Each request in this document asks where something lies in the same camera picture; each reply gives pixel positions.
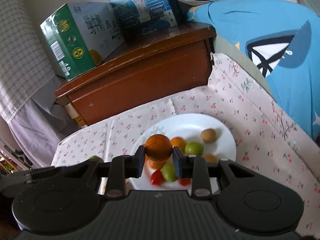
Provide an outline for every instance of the brown fruit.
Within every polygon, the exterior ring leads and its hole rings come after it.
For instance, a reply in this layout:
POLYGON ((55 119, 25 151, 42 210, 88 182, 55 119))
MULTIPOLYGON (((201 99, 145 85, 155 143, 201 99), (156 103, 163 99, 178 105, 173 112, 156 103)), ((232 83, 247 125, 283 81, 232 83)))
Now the brown fruit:
POLYGON ((218 161, 219 161, 219 159, 216 156, 212 155, 212 154, 206 154, 206 155, 203 155, 202 157, 208 163, 218 163, 218 161))
POLYGON ((163 134, 155 134, 145 143, 146 155, 155 162, 165 162, 172 154, 172 144, 169 138, 163 134))
POLYGON ((214 129, 206 129, 202 131, 200 137, 204 143, 212 143, 217 139, 217 132, 214 129))

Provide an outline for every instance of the cardboard box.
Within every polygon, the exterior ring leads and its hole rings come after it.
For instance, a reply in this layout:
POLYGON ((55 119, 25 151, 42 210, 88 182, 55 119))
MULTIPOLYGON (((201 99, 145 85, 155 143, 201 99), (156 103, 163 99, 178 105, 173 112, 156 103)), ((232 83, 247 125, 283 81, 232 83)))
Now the cardboard box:
POLYGON ((73 107, 71 103, 66 105, 64 108, 69 114, 70 118, 74 119, 79 124, 81 129, 88 127, 86 122, 79 116, 78 112, 76 111, 76 109, 73 107))
POLYGON ((68 80, 98 66, 124 42, 110 3, 67 3, 41 30, 68 80))
POLYGON ((182 21, 176 0, 110 0, 124 28, 141 34, 173 27, 182 21))

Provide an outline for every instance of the drawer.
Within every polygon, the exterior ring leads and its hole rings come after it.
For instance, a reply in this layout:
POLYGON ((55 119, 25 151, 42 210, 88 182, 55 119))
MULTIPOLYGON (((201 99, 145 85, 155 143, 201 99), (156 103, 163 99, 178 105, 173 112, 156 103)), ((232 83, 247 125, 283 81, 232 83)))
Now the drawer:
POLYGON ((207 85, 210 73, 205 41, 198 41, 135 62, 68 97, 91 125, 144 103, 207 85))

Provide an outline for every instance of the strawberry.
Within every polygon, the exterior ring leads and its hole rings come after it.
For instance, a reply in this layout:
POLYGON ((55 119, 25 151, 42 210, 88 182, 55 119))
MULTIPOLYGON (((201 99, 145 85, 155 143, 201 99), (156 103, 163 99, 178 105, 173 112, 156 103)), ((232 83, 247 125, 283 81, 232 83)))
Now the strawberry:
POLYGON ((150 183, 155 186, 160 186, 162 183, 164 183, 164 178, 160 170, 156 170, 151 174, 150 183))
POLYGON ((178 179, 178 182, 181 186, 186 186, 191 183, 191 179, 178 179))

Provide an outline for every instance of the orange fruit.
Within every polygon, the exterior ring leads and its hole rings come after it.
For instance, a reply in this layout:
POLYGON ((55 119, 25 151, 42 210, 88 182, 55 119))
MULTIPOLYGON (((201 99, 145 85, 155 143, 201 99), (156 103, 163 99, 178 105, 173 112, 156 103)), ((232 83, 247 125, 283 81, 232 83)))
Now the orange fruit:
POLYGON ((182 154, 184 154, 184 148, 186 147, 187 142, 181 137, 174 137, 171 139, 172 147, 178 146, 182 154))
POLYGON ((148 161, 149 160, 149 157, 147 156, 147 155, 145 155, 145 161, 148 161))
POLYGON ((172 154, 172 144, 169 138, 163 134, 155 134, 145 143, 146 155, 155 162, 165 162, 172 154))
POLYGON ((218 163, 218 161, 219 161, 219 159, 216 156, 212 155, 212 154, 206 154, 206 155, 203 155, 202 157, 208 163, 218 163))
POLYGON ((166 162, 154 162, 152 160, 148 160, 148 164, 150 168, 153 168, 155 170, 160 170, 165 165, 166 162))

